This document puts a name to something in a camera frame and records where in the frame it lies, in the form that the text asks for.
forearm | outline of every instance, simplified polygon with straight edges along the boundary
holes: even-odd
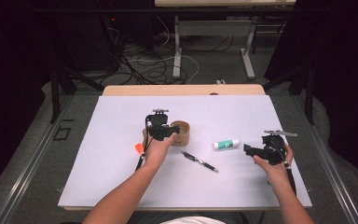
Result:
[[[278,189],[275,189],[274,192],[281,206],[284,224],[314,223],[297,196],[293,193],[290,184],[287,183],[284,187],[280,186]]]
[[[131,217],[158,167],[144,165],[104,196],[83,223],[126,223]]]

table surface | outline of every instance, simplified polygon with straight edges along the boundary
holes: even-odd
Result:
[[[289,6],[296,0],[156,0],[156,7]]]
[[[130,176],[139,159],[134,145],[142,141],[145,116],[153,114],[153,108],[165,107],[170,109],[167,112],[169,123],[180,119],[190,124],[190,141],[186,147],[170,147],[165,162],[137,210],[242,211],[279,208],[266,174],[254,165],[241,147],[220,151],[212,148],[212,142],[227,139],[240,139],[241,145],[246,143],[262,147],[261,136],[266,135],[265,130],[282,128],[272,102],[260,87],[139,86],[141,91],[137,91],[136,87],[109,87],[100,97],[59,206],[68,210],[90,209]],[[228,94],[229,89],[237,95],[209,95],[211,92]],[[151,90],[159,90],[162,96],[151,95]],[[173,94],[172,90],[177,90],[179,95],[164,95],[164,92]],[[247,91],[241,95],[240,90]],[[207,161],[219,173],[186,159],[181,151]],[[295,161],[292,167],[297,197],[304,206],[311,206]]]

white shirt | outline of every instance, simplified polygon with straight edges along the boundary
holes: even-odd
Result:
[[[209,217],[179,217],[161,224],[225,224]]]

orange object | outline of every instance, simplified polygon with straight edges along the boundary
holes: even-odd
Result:
[[[140,143],[135,145],[135,149],[138,151],[138,153],[140,155],[142,155],[144,153],[144,146],[142,146],[142,144],[140,144]]]

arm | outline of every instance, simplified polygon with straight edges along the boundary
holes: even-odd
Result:
[[[145,164],[104,196],[89,212],[83,223],[126,223],[141,201],[159,166],[164,162],[168,147],[176,136],[177,134],[173,133],[164,141],[151,140],[146,151]]]
[[[285,148],[287,151],[286,160],[291,164],[293,150],[287,145],[285,145]],[[283,223],[314,223],[293,192],[283,163],[272,166],[258,156],[253,156],[253,159],[267,174],[268,182],[281,206]]]

